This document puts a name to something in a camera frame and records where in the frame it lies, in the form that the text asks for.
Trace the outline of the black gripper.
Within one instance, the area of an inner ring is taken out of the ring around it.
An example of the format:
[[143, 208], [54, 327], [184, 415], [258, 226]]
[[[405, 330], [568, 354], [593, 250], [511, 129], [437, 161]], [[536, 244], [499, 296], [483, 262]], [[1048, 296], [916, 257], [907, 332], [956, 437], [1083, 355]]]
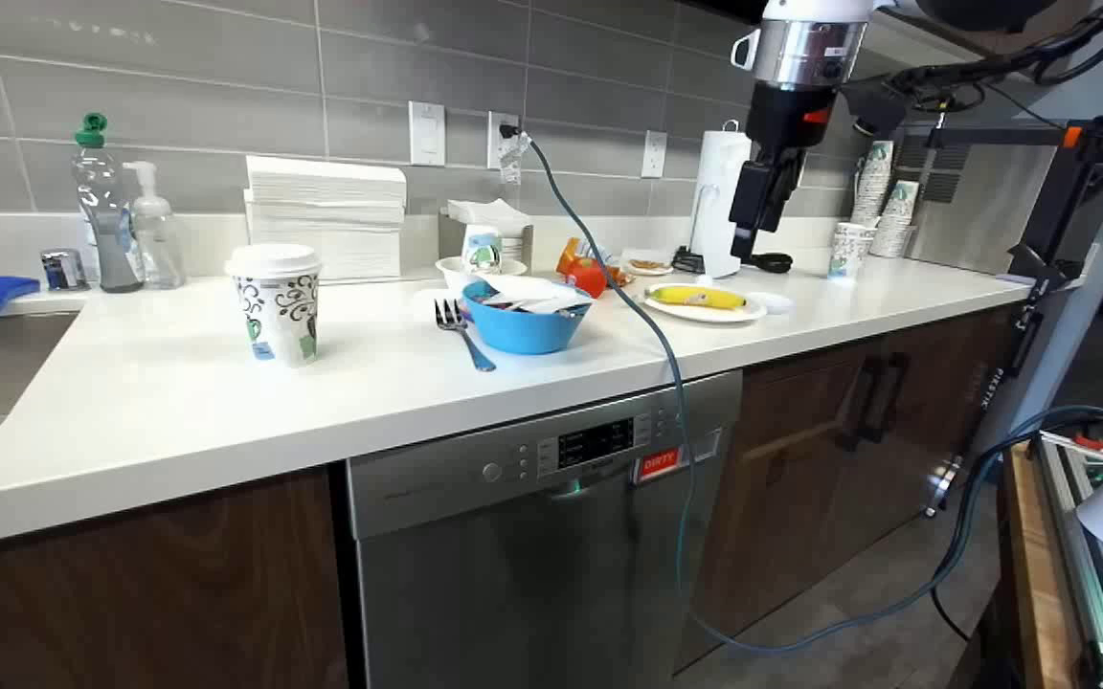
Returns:
[[806, 165], [806, 148], [822, 139], [833, 109], [833, 87], [783, 94], [775, 85], [755, 85], [747, 110], [747, 139], [755, 142], [755, 156], [741, 168], [731, 201], [734, 262], [755, 262], [761, 229], [783, 222]]

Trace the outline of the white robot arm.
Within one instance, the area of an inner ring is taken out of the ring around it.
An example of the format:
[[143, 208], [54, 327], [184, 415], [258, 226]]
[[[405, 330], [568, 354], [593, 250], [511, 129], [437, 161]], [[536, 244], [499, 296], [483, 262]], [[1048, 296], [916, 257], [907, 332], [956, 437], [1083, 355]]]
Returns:
[[747, 262], [761, 229], [778, 229], [806, 152], [822, 139], [838, 85], [856, 72], [877, 0], [766, 0], [742, 68], [755, 78], [747, 139], [731, 201], [731, 253]]

